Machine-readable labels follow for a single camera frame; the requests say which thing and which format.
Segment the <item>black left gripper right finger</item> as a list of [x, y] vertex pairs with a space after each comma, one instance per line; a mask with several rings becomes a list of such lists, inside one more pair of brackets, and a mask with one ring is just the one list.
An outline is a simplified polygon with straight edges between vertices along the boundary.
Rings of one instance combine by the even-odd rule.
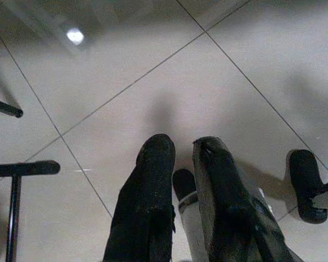
[[209, 261], [294, 261], [259, 189], [219, 138], [197, 139], [192, 160]]

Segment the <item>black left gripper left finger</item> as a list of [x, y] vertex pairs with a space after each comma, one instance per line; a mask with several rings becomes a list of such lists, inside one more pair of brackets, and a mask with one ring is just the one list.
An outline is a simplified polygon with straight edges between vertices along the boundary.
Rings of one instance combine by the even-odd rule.
[[103, 261], [171, 260], [174, 163], [168, 135], [153, 135], [143, 144], [120, 190]]

